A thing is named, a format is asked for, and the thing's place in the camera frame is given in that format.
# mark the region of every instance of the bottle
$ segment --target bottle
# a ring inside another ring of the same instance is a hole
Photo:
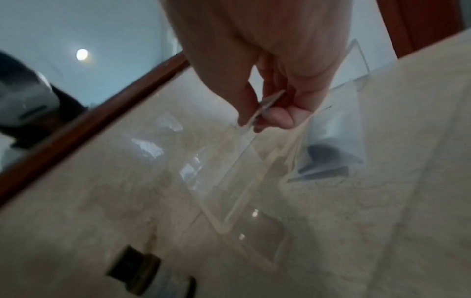
[[[166,265],[153,254],[127,246],[107,276],[126,285],[126,290],[143,298],[194,298],[196,280]]]

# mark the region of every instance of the reddish brown wood panel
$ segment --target reddish brown wood panel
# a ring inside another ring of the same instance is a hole
[[[40,144],[0,174],[0,206],[188,66],[183,53],[170,58]]]
[[[377,0],[397,57],[463,30],[458,0]]]

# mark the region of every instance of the table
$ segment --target table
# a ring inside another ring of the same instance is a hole
[[[104,277],[130,244],[195,276],[202,298],[469,297],[470,82],[471,31],[359,80],[369,168],[286,184],[275,161],[251,204],[292,244],[268,274],[222,243],[170,170],[236,118],[188,70],[2,210],[0,293],[131,297]],[[178,137],[162,138],[168,115]],[[266,157],[289,133],[253,146]]]

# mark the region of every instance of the human hand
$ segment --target human hand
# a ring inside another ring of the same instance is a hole
[[[343,61],[351,0],[161,0],[203,83],[245,125],[259,104],[248,82],[256,65],[263,96],[286,90],[255,124],[291,129],[320,106]]]

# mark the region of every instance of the round light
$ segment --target round light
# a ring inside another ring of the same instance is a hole
[[[75,57],[77,57],[78,61],[84,61],[88,58],[88,51],[86,49],[80,49],[77,51]]]

